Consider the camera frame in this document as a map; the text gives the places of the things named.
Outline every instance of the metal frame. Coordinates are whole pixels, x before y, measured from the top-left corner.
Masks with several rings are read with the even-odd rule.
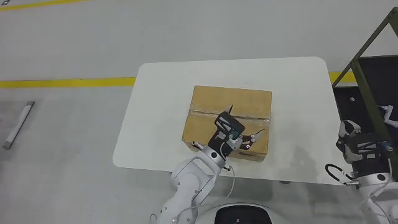
[[[387,17],[381,22],[379,27],[373,32],[370,38],[365,42],[365,44],[361,47],[358,53],[354,56],[354,58],[349,62],[347,67],[342,71],[342,73],[337,77],[335,82],[333,82],[332,87],[336,87],[340,80],[345,76],[348,70],[352,69],[356,82],[358,84],[358,88],[362,94],[364,99],[366,108],[368,109],[369,115],[371,117],[374,129],[378,134],[384,137],[387,140],[391,140],[390,134],[384,124],[384,120],[380,115],[379,109],[377,108],[376,101],[373,98],[370,87],[366,81],[364,73],[362,71],[361,66],[359,65],[359,59],[365,58],[361,57],[361,55],[365,52],[365,50],[372,44],[374,39],[381,33],[381,31],[390,24],[394,32],[398,37],[398,7],[392,8]]]

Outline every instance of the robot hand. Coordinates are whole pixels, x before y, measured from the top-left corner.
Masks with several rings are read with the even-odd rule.
[[[359,207],[369,224],[398,223],[398,183],[392,178],[388,158],[392,145],[376,133],[363,134],[356,123],[344,120],[336,146],[353,166],[353,172],[349,176],[339,167],[327,164],[328,174],[340,182],[329,170],[334,167],[349,180],[342,184],[357,187],[364,199]]]

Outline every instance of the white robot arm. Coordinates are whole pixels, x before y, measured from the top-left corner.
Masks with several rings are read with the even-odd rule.
[[[363,197],[359,204],[369,224],[398,223],[398,183],[392,178],[389,154],[392,145],[376,133],[363,134],[361,127],[352,121],[341,122],[337,148],[345,161],[352,165],[351,176],[333,164],[325,166],[340,170],[349,179],[345,185],[355,185]]]
[[[194,142],[193,146],[198,148],[197,154],[173,171],[171,179],[177,192],[162,207],[157,224],[195,223],[198,207],[203,206],[202,202],[213,190],[221,170],[227,169],[226,158],[240,147],[249,149],[248,146],[261,137],[262,130],[256,134],[242,135],[244,126],[230,115],[231,110],[232,107],[216,118],[217,130],[208,146]],[[202,161],[210,168],[212,175],[207,175],[195,161]]]
[[[172,173],[172,183],[177,188],[175,195],[168,200],[160,211],[158,224],[194,223],[198,216],[198,207],[213,190],[216,179],[225,160],[209,146],[203,147],[197,154],[181,163]],[[194,161],[202,161],[213,175],[209,176]]]

